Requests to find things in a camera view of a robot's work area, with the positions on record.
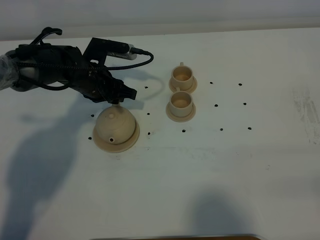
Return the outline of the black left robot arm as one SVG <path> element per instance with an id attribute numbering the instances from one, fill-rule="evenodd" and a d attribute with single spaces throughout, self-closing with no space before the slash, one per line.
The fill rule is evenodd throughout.
<path id="1" fill-rule="evenodd" d="M 43 41 L 49 35 L 62 33 L 59 28 L 46 27 L 30 44 L 7 52 L 0 64 L 1 88 L 17 92 L 71 88 L 94 103 L 118 104 L 136 98 L 137 91 L 113 77 L 105 66 L 107 56 L 130 51 L 127 43 L 93 37 L 81 52 L 76 46 Z"/>

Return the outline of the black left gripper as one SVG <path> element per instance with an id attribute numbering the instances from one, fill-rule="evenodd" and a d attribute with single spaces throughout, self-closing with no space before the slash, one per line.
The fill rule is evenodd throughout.
<path id="1" fill-rule="evenodd" d="M 60 46 L 59 53 L 61 60 L 58 62 L 62 66 L 80 67 L 78 70 L 57 70 L 57 81 L 63 85 L 69 84 L 69 87 L 85 98 L 95 103 L 108 102 L 113 105 L 122 103 L 124 99 L 135 100 L 137 91 L 124 84 L 120 79 L 113 78 L 113 86 L 111 88 L 111 96 L 109 93 L 109 80 L 112 75 L 107 70 L 87 70 L 87 68 L 95 68 L 96 63 L 89 63 L 82 56 L 81 51 L 77 47 Z"/>

